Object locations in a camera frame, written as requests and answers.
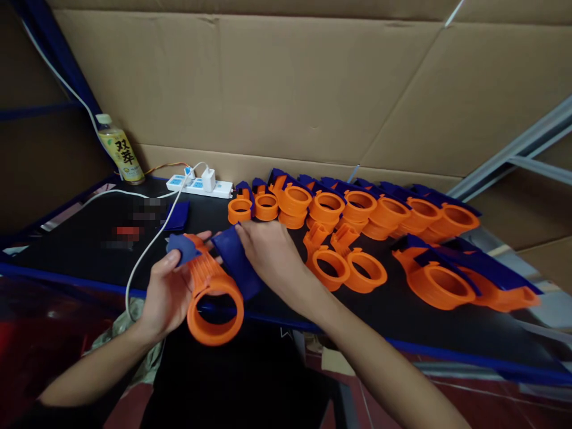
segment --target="bottle label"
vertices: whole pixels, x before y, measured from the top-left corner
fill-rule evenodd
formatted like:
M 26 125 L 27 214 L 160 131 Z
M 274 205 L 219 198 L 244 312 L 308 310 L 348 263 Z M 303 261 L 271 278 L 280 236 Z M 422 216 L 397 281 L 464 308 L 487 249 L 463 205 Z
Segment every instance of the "bottle label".
M 136 182 L 144 177 L 143 170 L 124 132 L 100 134 L 100 139 L 126 181 Z

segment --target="plastic bottle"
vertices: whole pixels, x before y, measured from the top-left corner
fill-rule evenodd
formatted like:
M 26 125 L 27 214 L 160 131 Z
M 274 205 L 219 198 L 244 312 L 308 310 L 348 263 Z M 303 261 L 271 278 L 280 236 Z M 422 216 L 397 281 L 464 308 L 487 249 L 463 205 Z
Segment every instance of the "plastic bottle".
M 103 146 L 117 164 L 125 181 L 130 185 L 139 185 L 145 182 L 145 175 L 133 153 L 133 149 L 131 149 L 125 132 L 113 125 L 111 116 L 106 113 L 97 114 L 95 118 L 100 123 L 98 134 Z

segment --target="bottle cap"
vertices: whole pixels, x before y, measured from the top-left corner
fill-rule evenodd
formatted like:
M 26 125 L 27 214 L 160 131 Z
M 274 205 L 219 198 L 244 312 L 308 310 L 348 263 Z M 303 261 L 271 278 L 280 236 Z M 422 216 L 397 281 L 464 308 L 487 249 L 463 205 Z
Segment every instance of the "bottle cap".
M 103 125 L 111 123 L 111 116 L 109 116 L 107 113 L 99 113 L 95 115 L 95 118 L 97 119 L 97 122 Z

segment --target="right hand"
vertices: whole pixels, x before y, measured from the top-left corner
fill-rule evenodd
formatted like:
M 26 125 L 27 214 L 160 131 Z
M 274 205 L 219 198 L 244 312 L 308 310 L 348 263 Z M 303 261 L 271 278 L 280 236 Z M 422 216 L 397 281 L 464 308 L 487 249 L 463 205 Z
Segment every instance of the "right hand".
M 264 283 L 292 310 L 315 322 L 332 294 L 304 265 L 286 227 L 276 221 L 236 226 L 246 257 Z

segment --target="hand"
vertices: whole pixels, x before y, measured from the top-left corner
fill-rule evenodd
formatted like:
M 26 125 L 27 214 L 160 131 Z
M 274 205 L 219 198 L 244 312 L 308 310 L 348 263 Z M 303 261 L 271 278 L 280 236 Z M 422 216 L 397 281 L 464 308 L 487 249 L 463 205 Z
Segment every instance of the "hand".
M 211 235 L 210 231 L 197 234 L 209 250 L 213 248 L 210 240 L 207 241 Z M 193 284 L 187 264 L 176 268 L 180 259 L 181 253 L 171 250 L 151 268 L 145 306 L 137 321 L 150 341 L 162 340 L 186 319 Z
M 333 295 L 304 265 L 286 227 L 276 221 L 236 226 L 246 257 L 262 280 L 292 310 L 316 322 Z

